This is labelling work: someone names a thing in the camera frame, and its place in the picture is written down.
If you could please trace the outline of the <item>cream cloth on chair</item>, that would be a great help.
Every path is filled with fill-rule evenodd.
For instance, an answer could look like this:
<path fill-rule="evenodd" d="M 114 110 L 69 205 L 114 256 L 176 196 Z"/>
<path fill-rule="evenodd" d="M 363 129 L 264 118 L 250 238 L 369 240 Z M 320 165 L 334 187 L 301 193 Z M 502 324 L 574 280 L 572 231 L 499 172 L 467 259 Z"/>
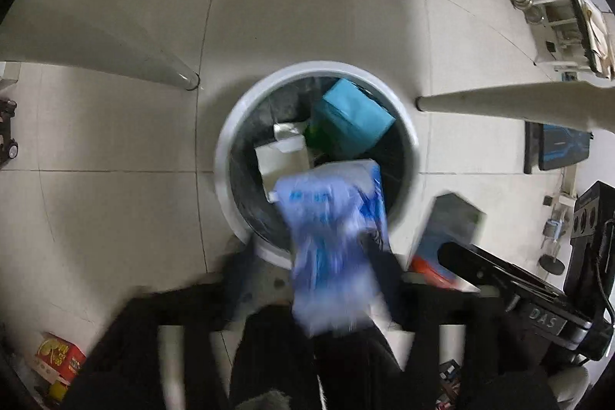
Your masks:
<path fill-rule="evenodd" d="M 591 0 L 578 0 L 586 40 L 586 57 L 592 72 L 600 78 L 614 78 L 614 50 L 610 31 L 602 12 Z"/>

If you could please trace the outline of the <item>red yellow carton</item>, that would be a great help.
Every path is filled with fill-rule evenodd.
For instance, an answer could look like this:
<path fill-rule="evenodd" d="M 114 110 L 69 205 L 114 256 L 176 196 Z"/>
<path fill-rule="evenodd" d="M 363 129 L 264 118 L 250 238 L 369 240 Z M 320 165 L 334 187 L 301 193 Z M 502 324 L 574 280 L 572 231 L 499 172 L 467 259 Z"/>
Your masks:
<path fill-rule="evenodd" d="M 32 362 L 33 370 L 50 384 L 71 385 L 83 363 L 85 353 L 71 341 L 50 332 L 42 334 Z"/>

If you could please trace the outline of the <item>black blue foot pad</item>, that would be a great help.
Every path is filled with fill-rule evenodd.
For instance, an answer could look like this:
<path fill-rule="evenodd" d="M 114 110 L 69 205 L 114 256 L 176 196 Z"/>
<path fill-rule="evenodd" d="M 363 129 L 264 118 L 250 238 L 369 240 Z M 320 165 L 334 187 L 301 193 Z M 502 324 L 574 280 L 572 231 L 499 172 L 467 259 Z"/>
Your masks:
<path fill-rule="evenodd" d="M 561 126 L 524 123 L 523 172 L 530 175 L 535 166 L 542 172 L 575 166 L 590 155 L 591 132 Z"/>

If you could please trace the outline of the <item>green cyan rice bag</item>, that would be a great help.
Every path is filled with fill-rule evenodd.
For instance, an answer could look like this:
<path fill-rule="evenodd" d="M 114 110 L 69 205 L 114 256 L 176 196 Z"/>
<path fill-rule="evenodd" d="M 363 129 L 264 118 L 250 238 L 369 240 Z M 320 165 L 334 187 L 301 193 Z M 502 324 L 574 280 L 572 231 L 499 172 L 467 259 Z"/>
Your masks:
<path fill-rule="evenodd" d="M 394 116 L 347 79 L 339 79 L 312 107 L 304 137 L 312 150 L 350 160 L 373 148 Z"/>

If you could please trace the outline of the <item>white table leg left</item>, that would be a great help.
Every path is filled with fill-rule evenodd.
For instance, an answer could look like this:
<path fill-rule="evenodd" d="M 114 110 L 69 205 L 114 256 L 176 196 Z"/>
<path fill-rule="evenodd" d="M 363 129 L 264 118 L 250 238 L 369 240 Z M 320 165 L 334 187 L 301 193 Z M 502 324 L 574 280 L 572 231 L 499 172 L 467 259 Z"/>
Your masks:
<path fill-rule="evenodd" d="M 15 0 L 1 59 L 74 66 L 193 91 L 200 77 L 114 0 Z"/>

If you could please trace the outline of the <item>white table leg right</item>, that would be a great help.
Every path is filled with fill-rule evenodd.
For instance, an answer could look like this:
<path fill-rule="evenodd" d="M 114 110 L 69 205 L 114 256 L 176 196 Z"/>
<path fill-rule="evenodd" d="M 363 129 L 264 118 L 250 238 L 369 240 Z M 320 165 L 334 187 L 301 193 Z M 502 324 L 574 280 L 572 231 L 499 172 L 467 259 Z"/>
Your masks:
<path fill-rule="evenodd" d="M 614 130 L 614 90 L 585 81 L 541 82 L 485 87 L 457 93 L 421 96 L 423 112 L 493 116 L 562 126 L 580 131 Z"/>

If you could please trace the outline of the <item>red blue small packet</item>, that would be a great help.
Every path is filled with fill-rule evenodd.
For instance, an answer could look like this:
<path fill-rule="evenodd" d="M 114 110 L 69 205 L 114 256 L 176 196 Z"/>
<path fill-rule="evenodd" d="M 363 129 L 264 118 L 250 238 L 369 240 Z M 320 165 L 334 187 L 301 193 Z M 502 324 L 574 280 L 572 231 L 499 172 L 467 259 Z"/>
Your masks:
<path fill-rule="evenodd" d="M 410 260 L 410 271 L 420 274 L 430 285 L 454 288 L 457 278 L 439 262 L 438 251 L 447 242 L 469 247 L 484 217 L 482 210 L 456 193 L 447 191 L 436 196 Z"/>

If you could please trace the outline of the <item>blue white plastic wrapper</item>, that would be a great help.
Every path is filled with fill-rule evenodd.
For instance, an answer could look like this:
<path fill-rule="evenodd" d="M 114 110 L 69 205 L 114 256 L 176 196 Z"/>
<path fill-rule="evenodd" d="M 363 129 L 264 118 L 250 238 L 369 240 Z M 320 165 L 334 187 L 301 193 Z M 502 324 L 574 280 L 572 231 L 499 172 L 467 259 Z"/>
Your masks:
<path fill-rule="evenodd" d="M 301 328 L 316 336 L 366 322 L 379 290 L 363 239 L 390 250 L 377 162 L 331 162 L 284 176 L 272 196 L 293 244 L 293 314 Z"/>

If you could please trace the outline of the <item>white table leg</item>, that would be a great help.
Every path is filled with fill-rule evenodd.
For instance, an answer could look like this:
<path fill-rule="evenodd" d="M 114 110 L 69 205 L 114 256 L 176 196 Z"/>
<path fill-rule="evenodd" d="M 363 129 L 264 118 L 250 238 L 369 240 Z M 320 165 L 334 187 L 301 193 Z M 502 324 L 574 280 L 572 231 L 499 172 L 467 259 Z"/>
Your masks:
<path fill-rule="evenodd" d="M 614 90 L 585 81 L 541 82 L 485 87 L 457 93 L 421 96 L 423 112 L 493 116 L 562 126 L 580 131 L 614 130 Z"/>
<path fill-rule="evenodd" d="M 15 0 L 1 59 L 74 66 L 193 91 L 200 77 L 114 0 Z"/>

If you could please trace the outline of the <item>white padded chair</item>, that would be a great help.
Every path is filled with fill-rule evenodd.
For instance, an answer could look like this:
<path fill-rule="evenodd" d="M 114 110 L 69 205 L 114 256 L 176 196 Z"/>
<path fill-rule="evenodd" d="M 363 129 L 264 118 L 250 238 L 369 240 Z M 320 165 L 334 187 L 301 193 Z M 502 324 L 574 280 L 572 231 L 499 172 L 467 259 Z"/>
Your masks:
<path fill-rule="evenodd" d="M 558 72 L 589 72 L 586 57 L 586 40 L 582 26 L 583 18 L 578 0 L 536 0 L 534 7 L 540 10 L 545 34 L 541 48 L 546 50 L 538 63 L 551 66 Z"/>

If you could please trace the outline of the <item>cream blue medicine box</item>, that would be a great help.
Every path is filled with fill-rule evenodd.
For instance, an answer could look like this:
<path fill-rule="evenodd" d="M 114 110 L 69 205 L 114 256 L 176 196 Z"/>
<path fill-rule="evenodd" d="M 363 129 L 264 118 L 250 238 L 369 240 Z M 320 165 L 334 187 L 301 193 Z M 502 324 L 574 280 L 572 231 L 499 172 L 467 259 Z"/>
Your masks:
<path fill-rule="evenodd" d="M 311 168 L 309 150 L 302 135 L 263 144 L 255 149 L 264 190 L 274 190 L 275 183 L 282 177 L 292 176 Z"/>

